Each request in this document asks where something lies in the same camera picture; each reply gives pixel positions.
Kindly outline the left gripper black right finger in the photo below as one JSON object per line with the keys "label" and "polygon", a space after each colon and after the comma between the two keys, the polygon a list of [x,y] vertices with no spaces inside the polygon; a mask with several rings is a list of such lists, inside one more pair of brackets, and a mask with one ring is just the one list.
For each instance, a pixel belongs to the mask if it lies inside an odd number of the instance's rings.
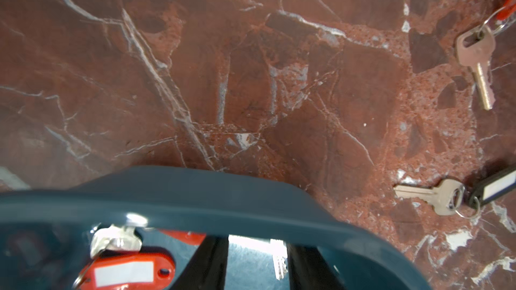
{"label": "left gripper black right finger", "polygon": [[345,289],[317,248],[287,244],[287,254],[290,289]]}

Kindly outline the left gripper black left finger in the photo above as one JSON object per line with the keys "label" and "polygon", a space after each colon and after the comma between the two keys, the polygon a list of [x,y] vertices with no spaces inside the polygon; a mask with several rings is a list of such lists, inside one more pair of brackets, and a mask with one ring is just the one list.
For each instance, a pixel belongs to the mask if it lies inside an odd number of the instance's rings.
{"label": "left gripper black left finger", "polygon": [[227,236],[207,236],[171,289],[224,289],[228,247]]}

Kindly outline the red key tag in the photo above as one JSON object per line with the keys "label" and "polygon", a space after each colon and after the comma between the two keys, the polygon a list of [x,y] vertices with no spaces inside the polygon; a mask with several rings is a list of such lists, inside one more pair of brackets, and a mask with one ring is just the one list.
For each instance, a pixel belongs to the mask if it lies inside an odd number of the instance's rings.
{"label": "red key tag", "polygon": [[496,37],[514,24],[515,0],[505,0],[482,24],[459,35],[455,41],[458,62],[472,72],[485,110],[491,110],[495,103],[490,62]]}
{"label": "red key tag", "polygon": [[165,289],[175,276],[175,261],[162,252],[142,252],[133,227],[111,225],[94,232],[90,262],[73,289]]}
{"label": "red key tag", "polygon": [[184,232],[184,231],[176,231],[176,230],[163,230],[159,229],[159,231],[167,236],[170,236],[180,242],[191,246],[199,246],[203,243],[206,235],[199,234],[195,232]]}

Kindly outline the teal plastic storage box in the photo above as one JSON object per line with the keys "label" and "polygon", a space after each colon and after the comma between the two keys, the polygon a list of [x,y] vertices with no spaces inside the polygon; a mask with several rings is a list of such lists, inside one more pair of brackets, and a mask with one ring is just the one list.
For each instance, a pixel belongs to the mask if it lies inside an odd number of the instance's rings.
{"label": "teal plastic storage box", "polygon": [[142,252],[175,261],[171,289],[199,246],[159,231],[228,237],[224,289],[290,289],[287,244],[318,249],[345,289],[428,289],[396,248],[339,222],[285,183],[167,166],[136,166],[65,189],[1,194],[1,288],[73,289],[94,232],[133,227]]}

